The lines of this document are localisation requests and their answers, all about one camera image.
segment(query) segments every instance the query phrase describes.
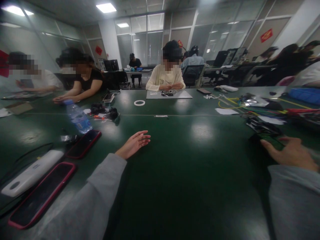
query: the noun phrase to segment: hand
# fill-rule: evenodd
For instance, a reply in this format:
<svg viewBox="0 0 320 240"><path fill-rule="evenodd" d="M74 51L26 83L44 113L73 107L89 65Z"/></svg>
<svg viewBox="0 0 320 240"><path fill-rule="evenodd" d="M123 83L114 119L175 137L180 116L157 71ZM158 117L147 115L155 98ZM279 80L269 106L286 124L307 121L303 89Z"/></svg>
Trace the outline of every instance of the hand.
<svg viewBox="0 0 320 240"><path fill-rule="evenodd" d="M183 84L181 82L175 83L172 85L172 89L182 89Z"/></svg>
<svg viewBox="0 0 320 240"><path fill-rule="evenodd" d="M150 142L150 135L144 135L148 131L140 131L131 136L128 141L118 150L115 154L123 159L128 159L135 154L141 147L147 145Z"/></svg>
<svg viewBox="0 0 320 240"><path fill-rule="evenodd" d="M78 99L77 96L59 96L53 99L53 102L56 104L61 104L63 101L71 99L74 103L78 102L80 99Z"/></svg>
<svg viewBox="0 0 320 240"><path fill-rule="evenodd" d="M164 90L164 91L169 91L170 89L172 89L172 85L169 85L169 84L167 84L167 85L161 85L161 86L159 87L159 90Z"/></svg>
<svg viewBox="0 0 320 240"><path fill-rule="evenodd" d="M20 82L19 80L16 80L16 85L17 85L18 88L23 88L24 87L22 82Z"/></svg>
<svg viewBox="0 0 320 240"><path fill-rule="evenodd" d="M317 172L319 166L313 161L307 149L301 145L301 139L284 137L279 138L282 141L288 141L288 144L282 151L276 150L271 143L261 140L261 144L267 149L270 156L277 163L295 166Z"/></svg>

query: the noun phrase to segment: white t-shirt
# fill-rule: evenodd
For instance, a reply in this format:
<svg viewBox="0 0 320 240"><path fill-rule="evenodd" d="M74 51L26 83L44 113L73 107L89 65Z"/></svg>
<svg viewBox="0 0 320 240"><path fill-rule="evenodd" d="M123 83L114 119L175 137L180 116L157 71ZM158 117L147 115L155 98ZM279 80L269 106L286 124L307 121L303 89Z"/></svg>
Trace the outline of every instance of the white t-shirt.
<svg viewBox="0 0 320 240"><path fill-rule="evenodd" d="M164 65L157 65L152 71L151 77L149 78L146 89L151 91L159 91L160 85L173 85L175 83L181 82L183 88L186 88L186 85L183 82L181 68L178 65L175 65L171 71L166 71Z"/></svg>
<svg viewBox="0 0 320 240"><path fill-rule="evenodd" d="M56 86L59 90L63 90L62 82L49 70L42 70L41 75L31 75L34 88L43 88L48 86Z"/></svg>
<svg viewBox="0 0 320 240"><path fill-rule="evenodd" d="M316 81L320 81L320 62L316 62L301 71L289 86L303 86Z"/></svg>

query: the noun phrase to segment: water bottle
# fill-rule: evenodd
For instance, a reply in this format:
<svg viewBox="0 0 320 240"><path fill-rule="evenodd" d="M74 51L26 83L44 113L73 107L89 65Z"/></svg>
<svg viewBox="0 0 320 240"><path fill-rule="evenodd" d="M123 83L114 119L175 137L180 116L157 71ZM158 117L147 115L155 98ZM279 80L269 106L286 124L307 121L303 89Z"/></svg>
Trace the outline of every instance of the water bottle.
<svg viewBox="0 0 320 240"><path fill-rule="evenodd" d="M71 122L73 122L74 125L76 125L80 133L87 133L89 130L92 129L87 115L83 112L81 108L74 104L71 99L65 100L64 104L67 105L67 114L71 119Z"/></svg>

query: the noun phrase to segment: smartphone screen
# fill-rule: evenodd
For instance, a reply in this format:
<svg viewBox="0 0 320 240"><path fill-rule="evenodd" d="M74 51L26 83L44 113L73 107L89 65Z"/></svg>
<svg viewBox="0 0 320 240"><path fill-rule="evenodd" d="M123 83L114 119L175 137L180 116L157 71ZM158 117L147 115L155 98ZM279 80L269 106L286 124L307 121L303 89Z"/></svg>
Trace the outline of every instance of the smartphone screen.
<svg viewBox="0 0 320 240"><path fill-rule="evenodd" d="M28 225L73 168L73 164L58 164L12 214L10 221L22 227Z"/></svg>
<svg viewBox="0 0 320 240"><path fill-rule="evenodd" d="M93 140L100 134L100 131L90 130L67 152L66 156L70 158L82 157Z"/></svg>
<svg viewBox="0 0 320 240"><path fill-rule="evenodd" d="M110 94L107 94L107 95L104 97L103 101L111 100L112 96L113 96L113 94L111 94L111 93L110 93Z"/></svg>

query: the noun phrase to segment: red phone case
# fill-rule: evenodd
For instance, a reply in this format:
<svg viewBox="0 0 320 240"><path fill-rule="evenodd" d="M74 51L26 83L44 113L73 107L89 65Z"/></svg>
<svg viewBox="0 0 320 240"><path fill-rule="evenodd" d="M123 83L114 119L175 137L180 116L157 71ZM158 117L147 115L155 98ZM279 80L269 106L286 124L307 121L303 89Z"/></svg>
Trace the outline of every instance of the red phone case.
<svg viewBox="0 0 320 240"><path fill-rule="evenodd" d="M84 151L81 153L80 156L78 157L75 157L75 156L68 156L69 152L77 146L77 144L87 135L87 133L85 135L82 136L82 138L80 138L80 140L72 147L70 148L70 150L66 153L66 157L68 158L72 158L72 159L80 159L80 158L83 158L83 156L87 153L87 151L90 149L90 147L92 146L92 144L98 139L98 137L101 136L101 132L100 131L97 131L97 130L91 130L91 131L95 131L95 132L99 132L98 135L91 141L91 143L87 146L86 149L84 149Z"/></svg>
<svg viewBox="0 0 320 240"><path fill-rule="evenodd" d="M60 165L60 164L68 164L68 165L72 165L71 170L68 172L68 174L64 177L64 179L61 181L61 183L57 186L57 188L52 192L52 194L50 195L50 197L46 200L46 202L44 203L44 205L42 206L42 208L36 213L36 215L32 218L32 220L26 225L26 226L21 226L15 222L11 221L11 217L12 215L20 208L20 206L33 194L33 192L39 187L39 185ZM43 213L43 211L47 208L47 206L50 204L50 202L54 199L54 197L58 194L59 190L65 185L66 181L70 178L71 174L76 170L76 165L73 163L68 163L68 162L62 162L59 163L58 165L56 165L54 167L54 169L51 170L51 172L38 184L38 186L27 196L27 198L25 200L23 200L23 202L19 205L19 207L16 208L16 210L14 210L14 212L11 214L9 220L8 220L8 224L10 226L16 227L18 229L25 229L28 228L30 225L32 225L37 219L38 217Z"/></svg>

